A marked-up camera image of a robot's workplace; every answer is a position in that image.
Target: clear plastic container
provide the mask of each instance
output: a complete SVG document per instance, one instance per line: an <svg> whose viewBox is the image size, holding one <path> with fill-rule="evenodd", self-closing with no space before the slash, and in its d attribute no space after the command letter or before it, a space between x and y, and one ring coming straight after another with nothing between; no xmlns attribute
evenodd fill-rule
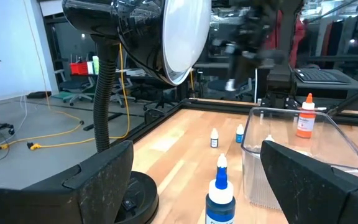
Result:
<svg viewBox="0 0 358 224"><path fill-rule="evenodd" d="M281 209L260 161L260 146L269 134L276 143L358 175L358 147L335 122L324 113L305 112L314 113L316 119L311 138L300 138L296 135L299 113L272 108L251 109L241 144L244 195L251 203Z"/></svg>

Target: wooden table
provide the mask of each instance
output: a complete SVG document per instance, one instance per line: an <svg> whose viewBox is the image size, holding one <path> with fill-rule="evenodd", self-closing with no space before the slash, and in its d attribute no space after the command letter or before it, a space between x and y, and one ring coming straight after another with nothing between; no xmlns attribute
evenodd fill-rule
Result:
<svg viewBox="0 0 358 224"><path fill-rule="evenodd" d="M228 160L228 176L237 200L235 223L286 223L282 212L255 206L244 197L240 144L234 140L247 115L180 110L136 142L133 170L157 184L158 214L152 223L205 223L205 196L216 175L220 153ZM210 148L212 128L219 129L219 147ZM358 145L358 127L341 126Z"/></svg>

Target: concrete floor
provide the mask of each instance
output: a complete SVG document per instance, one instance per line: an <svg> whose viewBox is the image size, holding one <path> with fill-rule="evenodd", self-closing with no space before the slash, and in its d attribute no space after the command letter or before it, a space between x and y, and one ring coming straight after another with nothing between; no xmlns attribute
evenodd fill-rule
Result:
<svg viewBox="0 0 358 224"><path fill-rule="evenodd" d="M73 129L78 121L63 114L54 113L48 109L46 100L29 100L27 103L27 118L20 130L18 130L24 115L24 104L20 98L0 102L0 122L10 123L15 126L16 135L10 140L30 138L46 134L55 134ZM77 116L91 124L93 120L93 104L84 100L75 103L73 107L56 98L50 99L53 110L59 110ZM143 115L142 103L130 103L130 114ZM125 108L120 108L117 103L110 103L109 112L125 113ZM131 116L131 129L140 125L144 119L141 116ZM127 127L127 117L120 116L109 122L110 136L122 136ZM41 145L61 144L66 142L81 141L94 137L93 130L84 131L83 127L74 133L57 136L54 138L32 140ZM8 138L7 129L0 132ZM7 151L0 151L0 158ZM7 157L0 161L0 188L23 189L40 180L44 180L57 174L79 162L84 161L96 153L94 141L75 146L38 149L30 151L26 142L20 142L11 146Z"/></svg>

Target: blue dropper bottle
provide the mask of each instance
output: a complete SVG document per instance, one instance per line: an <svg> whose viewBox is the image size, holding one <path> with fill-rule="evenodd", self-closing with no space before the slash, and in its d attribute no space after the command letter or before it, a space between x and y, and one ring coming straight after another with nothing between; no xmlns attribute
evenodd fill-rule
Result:
<svg viewBox="0 0 358 224"><path fill-rule="evenodd" d="M227 180L227 159L221 154L218 159L216 179L209 183L206 195L205 223L233 224L236 200L233 184Z"/></svg>

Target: lamp base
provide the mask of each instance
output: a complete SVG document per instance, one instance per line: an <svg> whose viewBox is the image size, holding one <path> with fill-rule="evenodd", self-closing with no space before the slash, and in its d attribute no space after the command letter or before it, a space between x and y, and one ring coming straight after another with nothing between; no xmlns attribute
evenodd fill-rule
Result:
<svg viewBox="0 0 358 224"><path fill-rule="evenodd" d="M149 224L158 210L158 193L154 180L132 171L128 189L118 211L115 224Z"/></svg>

